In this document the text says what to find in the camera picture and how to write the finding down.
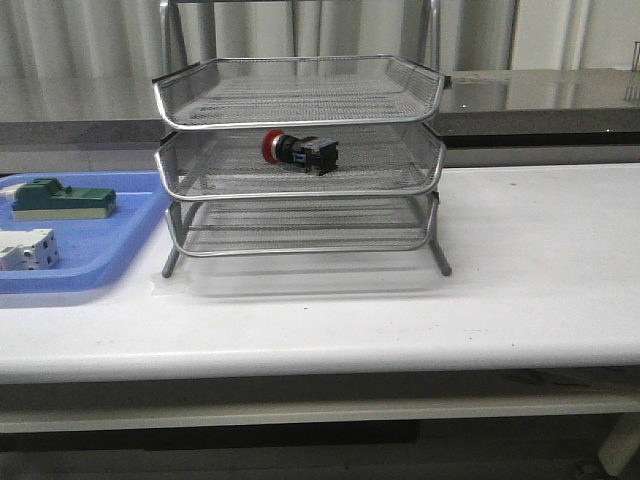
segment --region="countertop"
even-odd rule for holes
[[[454,72],[443,136],[640,132],[640,72]],[[146,78],[0,79],[0,145],[157,142]]]
[[[187,259],[158,225],[115,284],[0,296],[0,382],[640,363],[640,165],[448,169],[442,277],[414,252]]]

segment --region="green electrical component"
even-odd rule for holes
[[[116,192],[63,187],[57,178],[36,178],[18,189],[12,208],[16,220],[106,218],[116,209]]]

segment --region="metal mesh organizer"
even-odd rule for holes
[[[430,239],[432,195],[174,202],[171,236],[190,256],[412,250]]]
[[[221,198],[410,195],[437,185],[444,146],[418,123],[287,129],[338,140],[338,169],[324,176],[260,150],[263,129],[178,134],[156,153],[168,192],[179,200]]]
[[[214,59],[154,82],[177,130],[425,120],[444,76],[390,55]]]

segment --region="blue plastic tray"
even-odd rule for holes
[[[0,188],[38,177],[56,177],[64,186],[113,188],[116,211],[89,220],[15,221],[11,203],[0,198],[0,229],[53,228],[60,260],[50,270],[0,272],[0,293],[88,290],[125,271],[168,204],[156,171],[34,173],[0,179]]]

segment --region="stacked letter tray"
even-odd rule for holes
[[[216,59],[154,82],[174,250],[194,257],[412,250],[436,240],[443,76],[392,56]],[[274,128],[338,143],[321,172],[265,161]]]

